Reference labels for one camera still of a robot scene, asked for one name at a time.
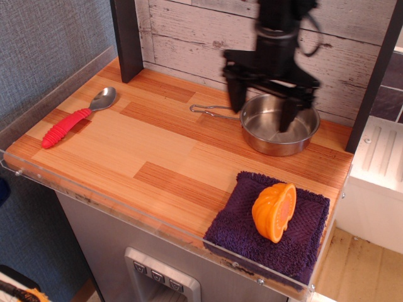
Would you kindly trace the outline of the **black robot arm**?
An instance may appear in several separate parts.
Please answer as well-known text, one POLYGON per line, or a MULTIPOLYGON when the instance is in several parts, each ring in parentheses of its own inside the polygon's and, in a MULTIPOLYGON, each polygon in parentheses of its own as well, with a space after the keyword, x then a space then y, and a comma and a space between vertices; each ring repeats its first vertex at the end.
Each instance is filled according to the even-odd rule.
POLYGON ((298 34, 303 18, 311 19, 316 1, 259 1, 255 23, 256 48, 225 50, 223 75, 227 81, 230 105, 239 112, 246 91, 259 91, 283 98, 279 125, 286 132, 299 111, 309 109, 320 82, 295 62, 298 34))

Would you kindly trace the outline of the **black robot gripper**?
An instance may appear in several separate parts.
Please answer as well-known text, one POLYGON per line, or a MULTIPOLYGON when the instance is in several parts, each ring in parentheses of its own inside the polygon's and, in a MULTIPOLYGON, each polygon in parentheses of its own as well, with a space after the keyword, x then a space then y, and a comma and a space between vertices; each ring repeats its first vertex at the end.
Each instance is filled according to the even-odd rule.
POLYGON ((312 101, 319 81, 295 62, 298 30, 257 30, 255 50, 225 50, 223 68, 233 112, 246 102, 247 88, 286 98, 279 131, 286 132, 298 113, 297 101, 312 101))

